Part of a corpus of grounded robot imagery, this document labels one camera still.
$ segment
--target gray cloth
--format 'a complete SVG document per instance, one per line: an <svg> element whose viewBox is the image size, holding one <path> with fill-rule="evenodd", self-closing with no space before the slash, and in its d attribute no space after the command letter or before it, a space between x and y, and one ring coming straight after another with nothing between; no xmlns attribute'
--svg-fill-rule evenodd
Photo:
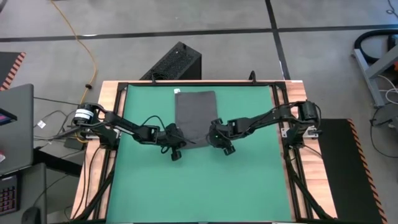
<svg viewBox="0 0 398 224"><path fill-rule="evenodd" d="M211 121L217 118L214 91L175 94L175 124L182 130L184 138L196 143L187 142L183 149L207 146Z"/></svg>

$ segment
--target black computer case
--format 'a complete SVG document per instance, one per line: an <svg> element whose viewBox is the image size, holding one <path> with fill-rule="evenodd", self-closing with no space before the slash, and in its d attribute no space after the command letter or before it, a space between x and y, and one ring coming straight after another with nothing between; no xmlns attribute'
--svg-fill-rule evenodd
<svg viewBox="0 0 398 224"><path fill-rule="evenodd" d="M140 80L201 80L201 53L178 42Z"/></svg>

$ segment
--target concrete floor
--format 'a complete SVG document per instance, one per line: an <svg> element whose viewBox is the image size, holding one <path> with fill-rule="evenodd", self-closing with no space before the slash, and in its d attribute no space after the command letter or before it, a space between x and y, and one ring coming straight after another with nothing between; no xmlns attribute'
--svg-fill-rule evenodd
<svg viewBox="0 0 398 224"><path fill-rule="evenodd" d="M398 1L392 3L398 7ZM79 34L271 28L263 0L67 0L57 4ZM398 23L396 17L386 14L387 0L271 0L271 4L279 28ZM354 40L366 31L279 35L291 79L304 81L308 99L321 107L323 117L354 120L382 206L389 222L398 223L398 161L378 154L370 143L373 101L355 59L350 57ZM0 13L0 39L59 35L71 32L49 1L12 0ZM366 41L365 49L373 56L382 55L382 40ZM97 101L103 80L139 79L178 41L203 54L203 79L246 79L251 70L260 79L283 79L270 32L85 40L99 66L87 100ZM27 53L12 85L33 83L38 97L78 103L93 72L89 56L74 40L1 42L0 51ZM35 100L34 118L39 120L53 110L68 113L74 108ZM56 133L61 120L62 115L56 114L35 133ZM398 155L395 132L377 128L374 139L380 150ZM44 150L57 156L73 152L57 142ZM81 154L70 158L76 162L82 159ZM48 184L60 176L48 171ZM49 223L66 220L63 209L73 203L77 183L76 178L69 177L49 189Z"/></svg>

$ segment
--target orange and black striped tape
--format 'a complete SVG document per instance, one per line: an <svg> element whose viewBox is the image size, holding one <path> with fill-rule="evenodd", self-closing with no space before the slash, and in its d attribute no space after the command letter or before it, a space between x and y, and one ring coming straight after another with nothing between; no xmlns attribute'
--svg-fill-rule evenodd
<svg viewBox="0 0 398 224"><path fill-rule="evenodd" d="M347 121L349 122L349 125L351 126L351 130L353 132L353 136L354 136L354 139L355 139L355 142L356 142L356 146L358 148L358 152L359 152L359 155L361 157L362 164L363 164L363 167L365 169L365 173L366 173L366 175L368 177L369 185L371 186L371 189L373 191L374 201L376 202L376 205L379 208L381 221L382 221L383 224L387 224L387 217L386 217L386 214L384 213L384 210L381 207L380 198L379 198L379 195L377 194L376 186L374 185L373 178L372 178L372 175L371 175L371 171L368 168L368 163L366 162L365 154L363 153L363 150L362 150L362 147L361 147L361 143L359 142L359 137L358 137L358 134L357 134L357 132L355 130L354 122L353 122L352 119L347 119Z"/></svg>
<svg viewBox="0 0 398 224"><path fill-rule="evenodd" d="M22 64L22 61L25 58L26 53L22 52L18 55L18 57L15 59L14 64L11 67L10 72L8 73L5 81L2 83L2 85L0 86L0 91L3 90L8 90L10 88L11 82L13 81L13 79L15 78L15 76L17 75L17 71L19 69L19 67Z"/></svg>

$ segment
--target green tabletop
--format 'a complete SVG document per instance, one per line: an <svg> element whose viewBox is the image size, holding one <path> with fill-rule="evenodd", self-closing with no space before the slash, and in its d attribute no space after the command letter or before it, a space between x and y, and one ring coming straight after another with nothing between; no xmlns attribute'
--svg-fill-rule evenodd
<svg viewBox="0 0 398 224"><path fill-rule="evenodd" d="M174 89L215 91L218 116L252 117L272 107L268 86L132 86L124 117L141 124L158 115L174 123ZM147 124L160 126L156 119ZM108 223L291 221L277 126L233 142L225 156L211 146L182 151L172 162L159 146L123 134L109 200Z"/></svg>

